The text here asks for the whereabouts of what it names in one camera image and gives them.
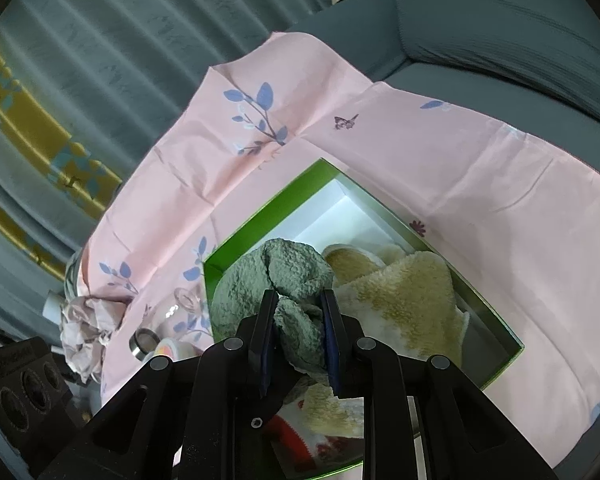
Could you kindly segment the red and white sock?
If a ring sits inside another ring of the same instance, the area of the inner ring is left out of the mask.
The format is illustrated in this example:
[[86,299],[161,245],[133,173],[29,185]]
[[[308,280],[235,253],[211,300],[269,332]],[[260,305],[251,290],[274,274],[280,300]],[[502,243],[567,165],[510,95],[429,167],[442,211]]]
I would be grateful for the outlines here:
[[317,434],[304,423],[302,408],[302,400],[286,404],[265,426],[284,467],[293,474],[313,474],[362,462],[362,440]]

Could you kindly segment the cream and yellow fuzzy cloth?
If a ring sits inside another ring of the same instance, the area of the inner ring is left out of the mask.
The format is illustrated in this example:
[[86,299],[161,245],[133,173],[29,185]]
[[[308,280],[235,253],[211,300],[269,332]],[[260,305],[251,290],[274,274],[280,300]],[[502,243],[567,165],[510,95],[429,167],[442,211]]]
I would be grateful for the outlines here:
[[[462,364],[469,314],[455,302],[451,273],[433,252],[408,254],[396,245],[378,254],[346,245],[325,248],[323,258],[334,274],[339,310],[360,322],[366,336],[401,356],[426,360],[435,354]],[[296,304],[300,323],[294,351],[317,383],[303,398],[306,426],[324,436],[360,438],[364,401],[339,399],[327,385],[322,350],[322,316],[315,306]]]

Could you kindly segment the pink gum canister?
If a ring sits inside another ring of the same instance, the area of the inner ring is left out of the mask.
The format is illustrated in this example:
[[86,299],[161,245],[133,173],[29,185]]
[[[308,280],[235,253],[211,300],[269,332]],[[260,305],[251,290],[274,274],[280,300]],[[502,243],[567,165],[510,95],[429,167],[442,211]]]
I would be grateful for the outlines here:
[[155,348],[154,356],[165,356],[173,362],[178,362],[194,358],[196,350],[186,341],[163,338]]

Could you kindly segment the clear glass bottle steel cap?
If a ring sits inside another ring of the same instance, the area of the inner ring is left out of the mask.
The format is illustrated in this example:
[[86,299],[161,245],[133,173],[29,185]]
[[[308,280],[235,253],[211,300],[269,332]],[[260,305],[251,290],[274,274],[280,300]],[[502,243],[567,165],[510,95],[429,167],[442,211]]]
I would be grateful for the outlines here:
[[186,288],[174,289],[155,307],[146,310],[143,321],[129,340],[132,355],[145,362],[154,356],[154,350],[163,338],[186,341],[194,347],[187,337],[195,333],[201,313],[197,294]]

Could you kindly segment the crumpled beige fabric pile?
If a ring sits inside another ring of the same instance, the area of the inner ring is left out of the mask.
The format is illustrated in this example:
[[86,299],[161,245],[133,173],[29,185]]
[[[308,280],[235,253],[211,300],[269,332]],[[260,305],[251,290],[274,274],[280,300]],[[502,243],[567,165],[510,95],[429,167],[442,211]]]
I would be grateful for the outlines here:
[[82,382],[102,381],[102,360],[127,306],[121,301],[76,297],[61,308],[62,350],[68,367]]

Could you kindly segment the pink printed bed sheet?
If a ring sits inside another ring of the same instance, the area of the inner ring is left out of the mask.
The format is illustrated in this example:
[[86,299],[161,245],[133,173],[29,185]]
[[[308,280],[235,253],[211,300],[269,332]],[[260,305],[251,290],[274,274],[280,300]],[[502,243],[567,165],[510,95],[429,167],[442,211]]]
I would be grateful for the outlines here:
[[422,222],[513,327],[524,352],[486,392],[557,465],[600,414],[600,172],[474,106],[373,82],[298,32],[209,68],[87,242],[79,288],[129,300],[102,397],[138,370],[146,309],[317,159]]

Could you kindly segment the green cardboard box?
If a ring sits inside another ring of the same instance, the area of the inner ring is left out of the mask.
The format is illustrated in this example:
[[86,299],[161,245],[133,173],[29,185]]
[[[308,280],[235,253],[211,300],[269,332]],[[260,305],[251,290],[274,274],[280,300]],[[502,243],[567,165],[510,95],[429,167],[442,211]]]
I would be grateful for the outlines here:
[[310,404],[280,414],[312,450],[312,460],[294,468],[296,478],[317,479],[362,462],[363,404],[327,391],[317,324],[289,289],[314,288],[330,272],[340,311],[357,318],[368,336],[410,358],[444,354],[479,387],[524,348],[423,232],[320,159],[273,193],[204,262],[216,338],[233,333],[269,288],[286,304],[289,357],[303,376],[298,397]]

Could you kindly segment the green patterned curtain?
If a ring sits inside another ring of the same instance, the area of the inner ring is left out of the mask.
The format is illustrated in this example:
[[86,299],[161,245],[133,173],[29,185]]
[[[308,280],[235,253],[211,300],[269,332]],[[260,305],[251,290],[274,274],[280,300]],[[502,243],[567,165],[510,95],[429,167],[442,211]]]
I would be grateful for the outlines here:
[[330,0],[0,0],[0,326],[42,307],[206,69]]

